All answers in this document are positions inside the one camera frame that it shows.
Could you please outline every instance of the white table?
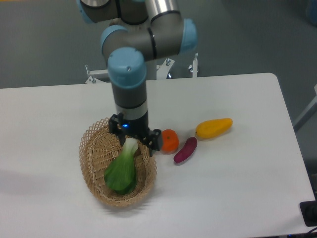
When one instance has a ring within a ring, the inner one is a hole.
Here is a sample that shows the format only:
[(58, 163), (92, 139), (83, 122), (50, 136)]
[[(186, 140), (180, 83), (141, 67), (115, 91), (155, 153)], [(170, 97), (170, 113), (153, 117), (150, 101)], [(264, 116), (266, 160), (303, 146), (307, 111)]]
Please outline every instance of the white table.
[(249, 238), (303, 233), (299, 203), (314, 195), (276, 77), (251, 74), (149, 81), (151, 128), (180, 141), (198, 123), (231, 131), (199, 141), (158, 176), (140, 204), (114, 209), (86, 188), (78, 146), (115, 112), (110, 84), (0, 90), (0, 237)]

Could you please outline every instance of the wicker basket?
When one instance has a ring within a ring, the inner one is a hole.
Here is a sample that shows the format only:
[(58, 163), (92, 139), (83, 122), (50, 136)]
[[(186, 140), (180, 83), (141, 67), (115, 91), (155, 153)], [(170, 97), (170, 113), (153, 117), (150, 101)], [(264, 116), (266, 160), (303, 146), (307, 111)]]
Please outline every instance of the wicker basket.
[(149, 149), (138, 141), (139, 149), (134, 154), (138, 184), (127, 195), (118, 195), (104, 181), (104, 171), (121, 152), (119, 140), (109, 133), (108, 119), (93, 124), (83, 135), (79, 146), (80, 166), (90, 192), (102, 203), (126, 207), (140, 201), (154, 185), (157, 167)]

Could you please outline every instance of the metal bracket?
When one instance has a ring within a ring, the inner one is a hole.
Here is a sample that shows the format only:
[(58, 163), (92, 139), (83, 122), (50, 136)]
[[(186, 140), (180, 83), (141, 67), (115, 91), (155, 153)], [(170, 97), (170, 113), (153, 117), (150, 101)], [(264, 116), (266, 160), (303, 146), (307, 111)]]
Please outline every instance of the metal bracket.
[[(170, 78), (169, 71), (172, 68), (174, 60), (167, 58), (162, 65), (157, 65), (157, 79), (167, 79)], [(85, 65), (85, 69), (87, 72), (88, 79), (86, 80), (86, 84), (90, 83), (106, 83), (104, 81), (99, 80), (98, 78), (108, 78), (108, 70), (94, 70), (90, 71), (88, 69), (88, 65)]]
[(295, 119), (293, 128), (295, 133), (317, 112), (317, 96), (307, 105), (302, 113)]
[(162, 65), (157, 65), (157, 80), (167, 79), (174, 63), (174, 60), (167, 58)]

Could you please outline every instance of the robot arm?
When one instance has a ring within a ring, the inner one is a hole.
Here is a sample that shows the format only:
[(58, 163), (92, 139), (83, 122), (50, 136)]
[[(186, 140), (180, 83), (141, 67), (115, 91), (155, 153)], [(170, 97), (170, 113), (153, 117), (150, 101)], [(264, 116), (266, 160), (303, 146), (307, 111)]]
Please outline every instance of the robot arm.
[[(151, 153), (159, 151), (162, 147), (160, 130), (151, 131), (148, 127), (145, 62), (193, 50), (197, 45), (195, 24), (192, 20), (181, 17), (176, 0), (146, 0), (145, 3), (135, 0), (79, 1), (80, 4), (85, 1), (86, 5), (88, 1), (104, 2), (102, 7), (91, 8), (97, 11), (105, 11), (107, 7), (114, 8), (116, 3), (117, 12), (103, 18), (121, 16), (123, 21), (126, 21), (126, 16), (129, 15), (125, 5), (137, 6), (138, 12), (143, 12), (144, 8), (141, 6), (146, 8), (146, 16), (151, 22), (148, 29), (129, 32), (123, 26), (110, 26), (102, 34), (101, 48), (117, 109), (117, 114), (109, 120), (110, 132), (118, 136), (121, 144), (128, 135), (148, 146)], [(141, 15), (136, 12), (134, 14), (134, 22), (142, 22)], [(92, 17), (95, 22), (102, 18), (102, 14), (96, 18), (90, 11), (87, 16)]]

